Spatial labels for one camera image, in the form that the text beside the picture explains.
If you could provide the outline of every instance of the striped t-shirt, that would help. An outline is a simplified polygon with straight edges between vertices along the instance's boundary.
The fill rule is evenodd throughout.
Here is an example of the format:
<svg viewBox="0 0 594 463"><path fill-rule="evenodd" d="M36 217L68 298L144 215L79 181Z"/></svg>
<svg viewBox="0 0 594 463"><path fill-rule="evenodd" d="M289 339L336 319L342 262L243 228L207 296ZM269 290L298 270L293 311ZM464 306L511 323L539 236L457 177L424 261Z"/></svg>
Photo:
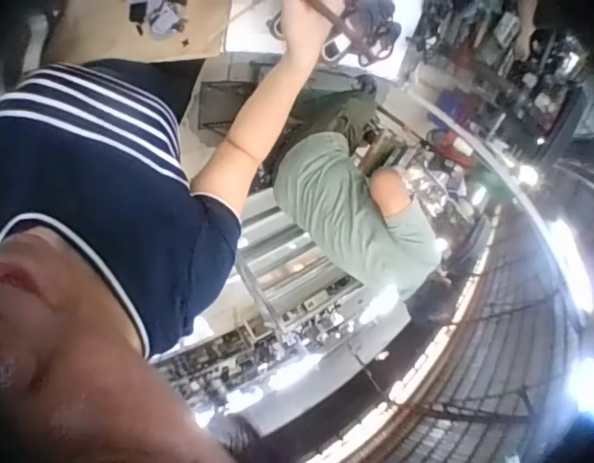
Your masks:
<svg viewBox="0 0 594 463"><path fill-rule="evenodd" d="M38 69L0 98L0 243L36 226L100 274L146 356L192 333L241 233L221 200L190 194L160 99L70 65Z"/></svg>

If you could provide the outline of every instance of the man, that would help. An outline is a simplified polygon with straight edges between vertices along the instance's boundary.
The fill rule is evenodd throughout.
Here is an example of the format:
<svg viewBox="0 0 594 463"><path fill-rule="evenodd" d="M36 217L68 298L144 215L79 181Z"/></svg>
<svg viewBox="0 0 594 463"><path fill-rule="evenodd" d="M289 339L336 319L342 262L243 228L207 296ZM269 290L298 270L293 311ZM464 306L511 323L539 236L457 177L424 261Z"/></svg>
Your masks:
<svg viewBox="0 0 594 463"><path fill-rule="evenodd" d="M232 461L145 359L223 287L257 167L331 30L303 0L283 12L286 54L192 185L153 67L56 65L0 99L0 457Z"/></svg>
<svg viewBox="0 0 594 463"><path fill-rule="evenodd" d="M408 299L436 269L441 254L419 203L395 170L371 180L349 157L374 116L372 95L348 92L315 102L318 112L293 137L274 192L280 208L331 262L364 285L397 286Z"/></svg>
<svg viewBox="0 0 594 463"><path fill-rule="evenodd" d="M515 53L526 61L531 52L531 38L538 29L569 31L594 54L594 2L570 0L518 0L520 34Z"/></svg>

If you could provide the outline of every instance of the fluorescent light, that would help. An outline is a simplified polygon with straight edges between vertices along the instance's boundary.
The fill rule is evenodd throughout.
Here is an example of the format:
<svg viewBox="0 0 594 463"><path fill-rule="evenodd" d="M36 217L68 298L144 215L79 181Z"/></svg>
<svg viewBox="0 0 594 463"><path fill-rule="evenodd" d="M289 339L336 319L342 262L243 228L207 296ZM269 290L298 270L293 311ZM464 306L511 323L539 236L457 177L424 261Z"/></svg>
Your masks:
<svg viewBox="0 0 594 463"><path fill-rule="evenodd" d="M539 182L539 174L531 166L520 166L518 181L528 186L535 186Z"/></svg>
<svg viewBox="0 0 594 463"><path fill-rule="evenodd" d="M362 316L359 317L359 322L366 325L376 317L391 312L399 300L400 295L397 293L397 287L387 286L368 304Z"/></svg>
<svg viewBox="0 0 594 463"><path fill-rule="evenodd" d="M572 369L569 389L578 410L594 418L594 360L584 359Z"/></svg>
<svg viewBox="0 0 594 463"><path fill-rule="evenodd" d="M333 312L332 313L332 323L334 326L338 326L340 323L344 322L344 316L341 313Z"/></svg>
<svg viewBox="0 0 594 463"><path fill-rule="evenodd" d="M574 68L576 67L576 65L579 62L580 62L580 56L577 53L574 53L573 51L571 53L569 53L569 60L565 64L564 73L569 74L572 70L574 70Z"/></svg>
<svg viewBox="0 0 594 463"><path fill-rule="evenodd" d="M485 186L483 186L483 185L479 186L477 191L475 191L474 194L472 195L471 204L474 205L475 207L477 207L478 205L483 203L483 200L485 200L487 193L488 193L488 190L486 190Z"/></svg>
<svg viewBox="0 0 594 463"><path fill-rule="evenodd" d="M558 264L565 277L569 292L576 306L587 313L593 312L593 288L586 272L586 267L574 234L569 226L561 219L550 223L553 240L556 243Z"/></svg>
<svg viewBox="0 0 594 463"><path fill-rule="evenodd" d="M449 243L447 243L447 240L444 238L436 238L435 246L439 253L444 253L449 249Z"/></svg>
<svg viewBox="0 0 594 463"><path fill-rule="evenodd" d="M321 354L312 354L303 359L279 368L276 374L269 378L269 387L274 391L282 391L290 388L295 383L304 379L304 377L318 365L323 356Z"/></svg>
<svg viewBox="0 0 594 463"><path fill-rule="evenodd" d="M233 391L227 394L227 412L239 413L246 408L252 407L255 403L262 400L264 393L261 388L254 387L244 393L241 390Z"/></svg>
<svg viewBox="0 0 594 463"><path fill-rule="evenodd" d="M211 419L215 416L216 411L213 408L201 410L200 412L194 412L194 420L197 422L199 427L207 427Z"/></svg>
<svg viewBox="0 0 594 463"><path fill-rule="evenodd" d="M232 285L233 283L237 283L241 281L241 275L233 275L227 280L227 285Z"/></svg>
<svg viewBox="0 0 594 463"><path fill-rule="evenodd" d="M194 325L192 329L192 334L187 336L181 340L182 347L189 347L190 345L196 344L197 342L201 342L203 340L208 340L211 338L215 333L202 316L197 316L194 319Z"/></svg>
<svg viewBox="0 0 594 463"><path fill-rule="evenodd" d="M516 167L516 163L513 162L509 158L509 156L507 156L506 154L503 154L502 152L500 152L499 156L500 156L500 159L502 159L502 162L504 162L509 169L513 169L514 167Z"/></svg>

